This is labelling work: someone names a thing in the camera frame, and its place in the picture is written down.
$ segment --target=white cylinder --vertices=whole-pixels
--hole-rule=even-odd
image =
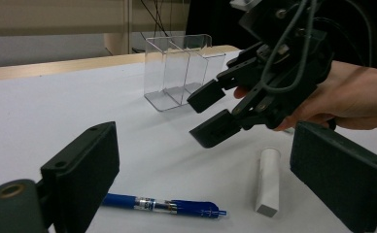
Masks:
[[[261,152],[258,173],[256,212],[273,217],[279,212],[280,202],[280,153],[273,148]]]

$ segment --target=finger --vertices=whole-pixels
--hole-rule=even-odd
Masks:
[[[246,88],[245,86],[237,86],[237,88],[234,90],[233,95],[234,95],[234,98],[241,99],[244,96],[246,96],[247,93],[249,93],[248,88]]]
[[[296,120],[310,120],[315,123],[324,121],[325,118],[329,120],[331,115],[325,114],[326,109],[322,108],[324,105],[323,99],[316,94],[311,95],[294,110],[292,116]]]
[[[309,121],[313,123],[320,124],[325,127],[329,127],[329,124],[327,123],[329,120],[334,119],[335,115],[330,114],[318,114],[315,116],[312,116],[310,118],[305,119],[304,121]],[[294,116],[287,116],[283,121],[277,126],[274,130],[275,131],[282,131],[288,128],[295,127],[297,122],[301,120],[299,118],[296,118]]]

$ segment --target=table surface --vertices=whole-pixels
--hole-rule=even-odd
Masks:
[[[237,53],[228,51],[226,61]],[[40,167],[87,128],[115,121],[120,172],[110,192],[212,201],[228,216],[101,207],[87,232],[349,232],[290,171],[291,134],[258,125],[204,149],[189,131],[220,110],[231,110],[238,102],[232,92],[201,115],[187,105],[160,113],[143,96],[144,57],[117,59],[131,62],[70,69],[53,64],[60,71],[22,66],[12,74],[7,70],[13,67],[0,70],[0,184],[37,182]],[[337,132],[377,153],[377,129]],[[258,159],[266,147],[282,154],[280,212],[273,218],[254,212]]]

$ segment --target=blue pen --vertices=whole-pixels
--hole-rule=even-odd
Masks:
[[[205,216],[217,218],[226,216],[226,211],[220,211],[212,202],[196,202],[183,200],[158,200],[146,197],[136,197],[118,194],[107,194],[102,203],[104,206],[120,207],[126,209],[161,212],[185,216]]]

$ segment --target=acrylic divider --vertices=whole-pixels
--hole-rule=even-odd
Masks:
[[[208,35],[146,39],[144,96],[160,112],[187,103],[223,67],[225,53]]]

